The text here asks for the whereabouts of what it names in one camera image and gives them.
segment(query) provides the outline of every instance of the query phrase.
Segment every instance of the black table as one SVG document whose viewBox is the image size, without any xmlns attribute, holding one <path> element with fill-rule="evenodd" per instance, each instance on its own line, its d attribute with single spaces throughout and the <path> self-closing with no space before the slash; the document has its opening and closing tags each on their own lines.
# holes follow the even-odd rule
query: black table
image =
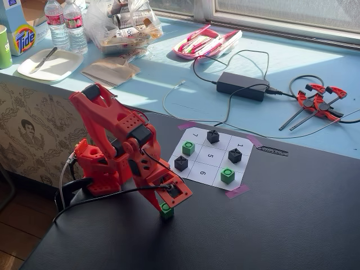
<svg viewBox="0 0 360 270">
<path fill-rule="evenodd" d="M 148 116 L 168 160 L 184 121 Z M 254 148 L 249 192 L 187 181 L 193 196 L 168 222 L 137 192 L 75 206 L 21 269 L 360 269 L 360 160 L 259 140 L 289 156 Z"/>
</svg>

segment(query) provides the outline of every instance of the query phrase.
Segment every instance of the pink tape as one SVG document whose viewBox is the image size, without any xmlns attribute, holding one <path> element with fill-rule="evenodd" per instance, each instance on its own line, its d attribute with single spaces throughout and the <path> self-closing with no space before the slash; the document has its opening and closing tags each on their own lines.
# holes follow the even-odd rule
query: pink tape
<svg viewBox="0 0 360 270">
<path fill-rule="evenodd" d="M 250 140 L 250 142 L 255 145 L 256 148 L 263 146 L 261 142 L 258 141 L 253 135 L 246 135 L 246 137 Z"/>
<path fill-rule="evenodd" d="M 238 188 L 236 188 L 234 190 L 227 191 L 227 192 L 225 192 L 225 194 L 231 200 L 232 198 L 238 197 L 238 195 L 246 193 L 249 190 L 250 190 L 250 188 L 247 185 L 241 184 L 240 187 L 238 187 Z"/>
<path fill-rule="evenodd" d="M 178 125 L 178 128 L 183 131 L 184 129 L 193 128 L 196 126 L 195 122 L 186 122 L 185 124 Z"/>
</svg>

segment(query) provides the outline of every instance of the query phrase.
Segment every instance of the window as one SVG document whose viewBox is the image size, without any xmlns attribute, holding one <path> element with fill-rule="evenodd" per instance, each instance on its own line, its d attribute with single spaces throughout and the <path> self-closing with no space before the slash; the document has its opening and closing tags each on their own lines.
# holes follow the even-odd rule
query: window
<svg viewBox="0 0 360 270">
<path fill-rule="evenodd" d="M 150 0 L 150 5 L 196 21 L 360 45 L 360 0 Z"/>
<path fill-rule="evenodd" d="M 199 0 L 149 0 L 154 10 L 192 15 L 194 14 L 194 1 Z"/>
<path fill-rule="evenodd" d="M 216 11 L 360 33 L 358 0 L 215 0 Z"/>
</svg>

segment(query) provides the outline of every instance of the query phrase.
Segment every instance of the black label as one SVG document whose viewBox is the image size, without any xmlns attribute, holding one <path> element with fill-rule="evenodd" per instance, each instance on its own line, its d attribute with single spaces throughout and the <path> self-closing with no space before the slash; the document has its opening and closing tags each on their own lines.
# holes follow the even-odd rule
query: black label
<svg viewBox="0 0 360 270">
<path fill-rule="evenodd" d="M 271 147 L 267 147 L 267 146 L 260 146 L 256 149 L 258 149 L 260 151 L 268 152 L 270 154 L 275 154 L 275 155 L 281 155 L 281 156 L 289 155 L 289 152 L 287 152 L 287 151 L 276 149 L 276 148 L 271 148 Z"/>
</svg>

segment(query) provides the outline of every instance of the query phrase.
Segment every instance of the label sticker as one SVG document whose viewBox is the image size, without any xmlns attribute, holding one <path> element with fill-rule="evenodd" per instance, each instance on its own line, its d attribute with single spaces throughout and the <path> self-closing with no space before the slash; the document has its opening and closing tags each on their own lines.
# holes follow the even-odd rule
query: label sticker
<svg viewBox="0 0 360 270">
<path fill-rule="evenodd" d="M 64 23 L 64 16 L 62 14 L 56 16 L 46 16 L 48 25 L 60 25 Z"/>
<path fill-rule="evenodd" d="M 83 26 L 83 18 L 80 15 L 71 20 L 65 19 L 65 24 L 66 24 L 66 27 L 69 29 L 79 28 L 79 27 Z"/>
<path fill-rule="evenodd" d="M 35 42 L 35 30 L 28 24 L 20 25 L 14 35 L 13 42 L 18 53 L 23 53 Z"/>
</svg>

